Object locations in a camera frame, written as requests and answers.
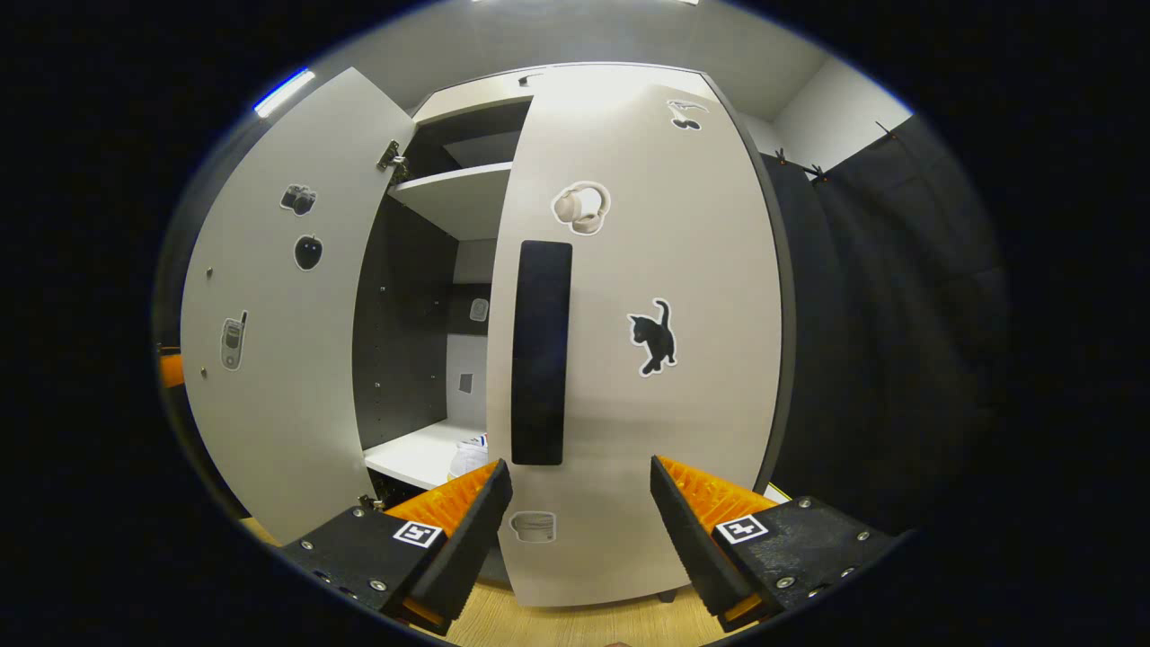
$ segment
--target white cabinet door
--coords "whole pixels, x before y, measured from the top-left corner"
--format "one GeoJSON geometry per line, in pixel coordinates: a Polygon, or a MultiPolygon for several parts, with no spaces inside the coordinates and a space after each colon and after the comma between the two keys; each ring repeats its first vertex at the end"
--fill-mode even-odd
{"type": "Polygon", "coordinates": [[[192,415],[228,486],[282,542],[374,493],[352,400],[352,317],[391,176],[375,164],[414,131],[402,109],[347,69],[247,153],[192,252],[181,311],[192,415]],[[291,184],[316,194],[302,215],[281,205],[291,184]],[[293,253],[301,236],[322,245],[307,271],[293,253]],[[230,368],[221,348],[228,318],[236,333],[243,322],[230,368]]]}
{"type": "Polygon", "coordinates": [[[681,84],[560,72],[549,70],[537,90],[512,165],[488,342],[490,450],[508,462],[514,487],[499,542],[516,600],[543,607],[688,584],[651,499],[650,459],[666,455],[751,487],[767,447],[781,359],[767,207],[723,107],[681,84]],[[593,234],[560,222],[551,208],[580,180],[610,193],[593,234]],[[572,245],[560,465],[512,463],[523,240],[572,245]],[[651,346],[635,344],[630,315],[661,325],[654,299],[672,310],[675,363],[665,359],[644,377],[651,346]],[[521,515],[524,532],[513,530],[511,521],[528,511],[554,515],[553,523],[521,515]]]}

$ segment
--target cat sticker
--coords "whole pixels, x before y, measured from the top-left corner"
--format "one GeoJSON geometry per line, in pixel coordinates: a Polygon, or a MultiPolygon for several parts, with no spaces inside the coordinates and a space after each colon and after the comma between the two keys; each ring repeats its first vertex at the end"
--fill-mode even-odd
{"type": "Polygon", "coordinates": [[[675,333],[670,330],[670,303],[667,299],[654,298],[652,301],[662,311],[656,321],[643,314],[628,314],[631,322],[631,345],[645,347],[647,361],[639,367],[639,377],[649,378],[662,373],[664,363],[674,367],[675,333]]]}

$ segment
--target black curtain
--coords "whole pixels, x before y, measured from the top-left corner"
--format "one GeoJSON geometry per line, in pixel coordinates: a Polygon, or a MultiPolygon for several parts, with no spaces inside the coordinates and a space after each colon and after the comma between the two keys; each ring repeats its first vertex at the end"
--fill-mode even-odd
{"type": "Polygon", "coordinates": [[[921,525],[996,422],[1010,308],[988,214],[918,116],[823,177],[762,157],[796,294],[772,482],[887,532],[921,525]]]}

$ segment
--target wooden floor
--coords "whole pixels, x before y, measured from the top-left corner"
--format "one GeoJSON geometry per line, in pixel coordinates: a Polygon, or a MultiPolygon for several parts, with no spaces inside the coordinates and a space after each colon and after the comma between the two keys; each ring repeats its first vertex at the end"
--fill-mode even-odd
{"type": "MultiPolygon", "coordinates": [[[[244,519],[256,538],[275,539],[255,519],[244,519]]],[[[520,607],[511,591],[476,584],[447,640],[461,647],[698,647],[728,636],[690,586],[673,602],[653,595],[626,602],[544,609],[520,607]]]]}

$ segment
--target apple sticker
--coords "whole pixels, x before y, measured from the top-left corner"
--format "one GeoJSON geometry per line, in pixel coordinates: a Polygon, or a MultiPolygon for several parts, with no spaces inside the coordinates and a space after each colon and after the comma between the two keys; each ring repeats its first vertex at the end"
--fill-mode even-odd
{"type": "Polygon", "coordinates": [[[300,236],[296,240],[296,265],[304,271],[310,271],[320,264],[321,255],[323,255],[323,242],[314,233],[300,236]]]}

